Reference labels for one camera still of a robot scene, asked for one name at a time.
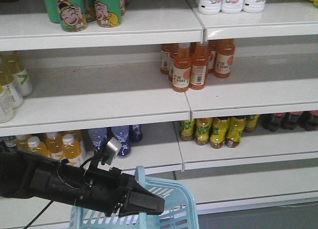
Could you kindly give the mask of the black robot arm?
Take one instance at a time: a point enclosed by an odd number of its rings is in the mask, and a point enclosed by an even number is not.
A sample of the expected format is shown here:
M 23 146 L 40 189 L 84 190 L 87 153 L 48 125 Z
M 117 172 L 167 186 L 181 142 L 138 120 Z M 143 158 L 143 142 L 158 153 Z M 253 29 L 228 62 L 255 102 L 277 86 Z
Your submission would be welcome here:
M 120 217 L 160 215 L 165 200 L 142 187 L 134 176 L 113 167 L 85 170 L 41 154 L 0 153 L 0 195 L 5 198 L 39 197 Z

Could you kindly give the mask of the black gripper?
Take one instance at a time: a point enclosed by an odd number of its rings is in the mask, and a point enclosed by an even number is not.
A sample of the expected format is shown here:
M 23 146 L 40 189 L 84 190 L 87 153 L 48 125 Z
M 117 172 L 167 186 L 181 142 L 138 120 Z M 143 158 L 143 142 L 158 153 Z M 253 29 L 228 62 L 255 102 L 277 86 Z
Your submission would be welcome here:
M 103 212 L 106 216 L 119 210 L 119 217 L 126 217 L 139 213 L 160 215 L 165 200 L 150 193 L 134 176 L 113 168 L 110 171 L 87 170 L 74 205 Z

